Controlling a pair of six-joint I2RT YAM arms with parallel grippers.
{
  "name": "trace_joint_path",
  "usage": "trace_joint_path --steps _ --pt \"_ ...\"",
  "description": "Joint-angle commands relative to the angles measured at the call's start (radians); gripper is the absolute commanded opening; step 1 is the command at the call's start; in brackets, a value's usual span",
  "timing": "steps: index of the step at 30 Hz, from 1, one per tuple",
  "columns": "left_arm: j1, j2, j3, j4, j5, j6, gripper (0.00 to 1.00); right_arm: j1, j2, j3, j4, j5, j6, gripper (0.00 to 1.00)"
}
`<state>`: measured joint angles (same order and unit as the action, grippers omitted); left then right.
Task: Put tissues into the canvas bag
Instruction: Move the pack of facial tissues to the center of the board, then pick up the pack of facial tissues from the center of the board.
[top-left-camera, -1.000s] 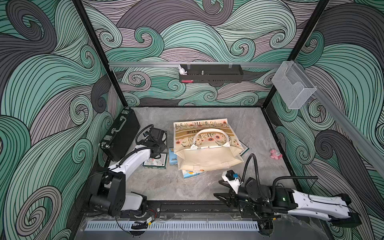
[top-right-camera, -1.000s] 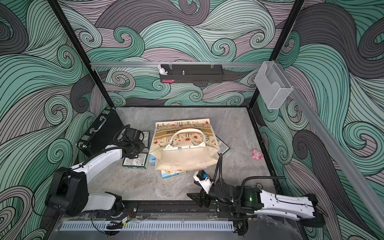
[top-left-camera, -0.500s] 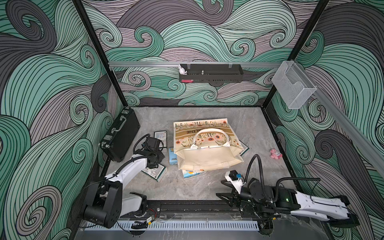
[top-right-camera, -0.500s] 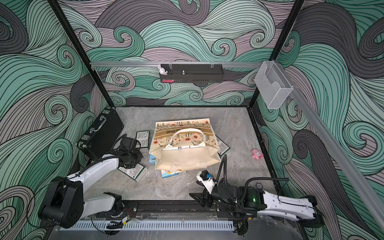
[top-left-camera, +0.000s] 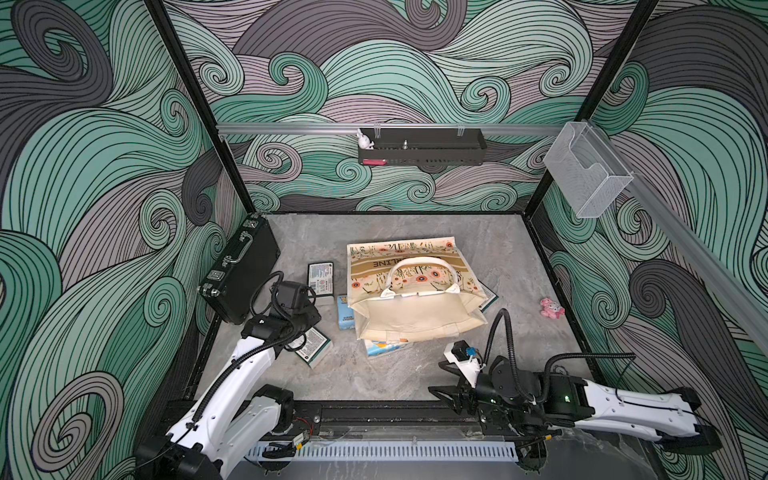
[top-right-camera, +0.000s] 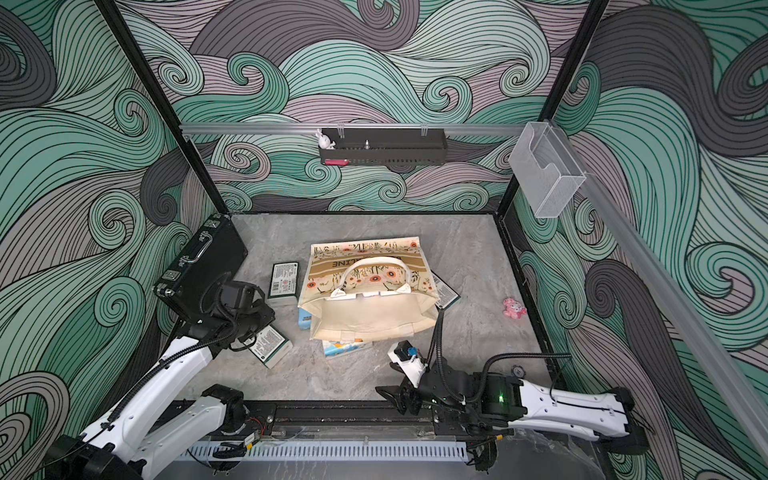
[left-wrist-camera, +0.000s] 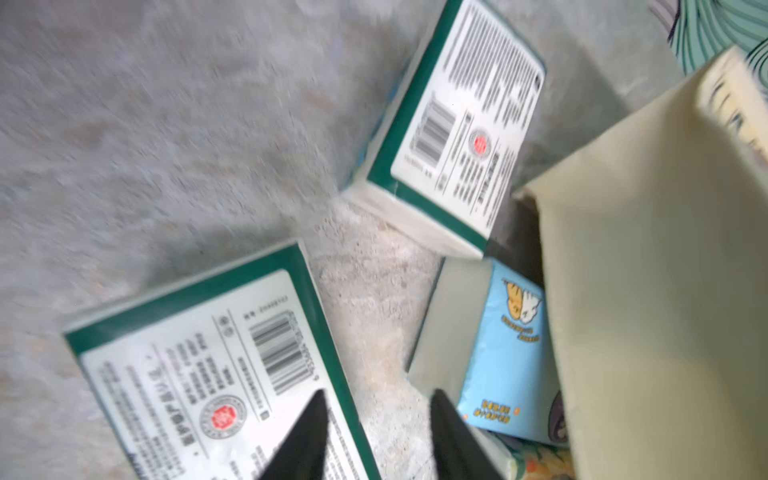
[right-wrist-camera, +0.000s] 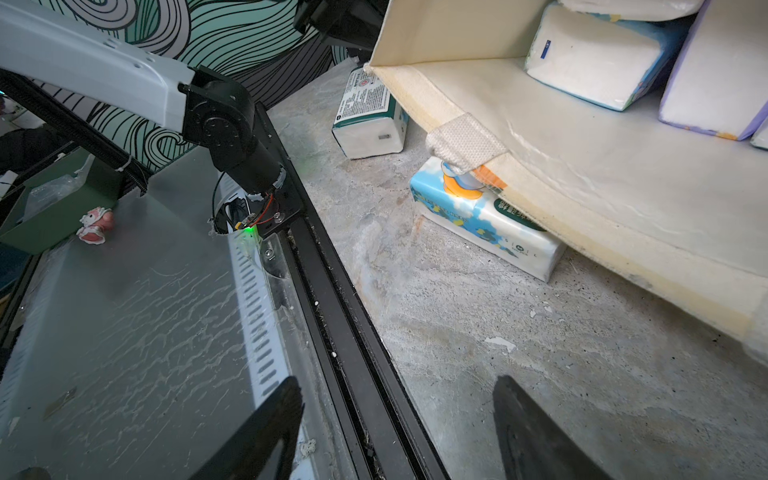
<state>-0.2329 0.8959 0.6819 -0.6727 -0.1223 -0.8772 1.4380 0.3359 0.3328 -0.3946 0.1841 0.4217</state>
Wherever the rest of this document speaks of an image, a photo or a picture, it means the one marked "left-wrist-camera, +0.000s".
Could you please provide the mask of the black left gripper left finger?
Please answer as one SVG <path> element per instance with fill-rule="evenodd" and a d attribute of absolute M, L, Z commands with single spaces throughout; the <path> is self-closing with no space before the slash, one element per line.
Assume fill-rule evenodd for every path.
<path fill-rule="evenodd" d="M 324 475 L 328 408 L 317 390 L 262 472 L 261 480 L 320 480 Z"/>

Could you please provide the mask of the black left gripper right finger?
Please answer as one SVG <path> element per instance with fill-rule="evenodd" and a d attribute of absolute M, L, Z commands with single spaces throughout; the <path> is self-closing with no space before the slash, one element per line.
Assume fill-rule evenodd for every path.
<path fill-rule="evenodd" d="M 441 389 L 430 399 L 430 430 L 438 479 L 502 479 Z"/>

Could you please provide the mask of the floral canvas tote bag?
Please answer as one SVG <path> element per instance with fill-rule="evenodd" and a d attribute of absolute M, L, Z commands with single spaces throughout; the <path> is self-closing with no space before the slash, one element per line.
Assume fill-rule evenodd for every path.
<path fill-rule="evenodd" d="M 530 181 L 581 479 L 767 475 L 767 107 L 730 48 Z"/>

